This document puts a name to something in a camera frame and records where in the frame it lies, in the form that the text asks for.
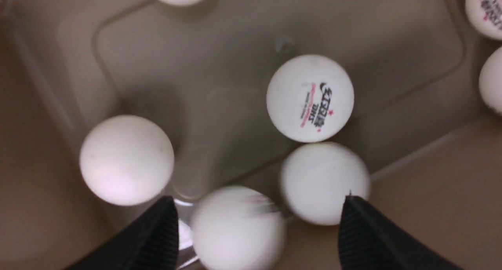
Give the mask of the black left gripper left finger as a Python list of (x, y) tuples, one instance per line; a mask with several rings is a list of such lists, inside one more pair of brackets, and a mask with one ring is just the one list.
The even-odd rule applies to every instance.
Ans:
[(178, 212), (171, 196), (147, 211), (67, 270), (175, 270), (179, 254)]

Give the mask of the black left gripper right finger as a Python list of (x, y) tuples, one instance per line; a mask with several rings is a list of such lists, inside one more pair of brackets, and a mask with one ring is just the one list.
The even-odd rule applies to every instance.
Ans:
[(345, 198), (338, 255), (343, 270), (459, 269), (356, 195)]

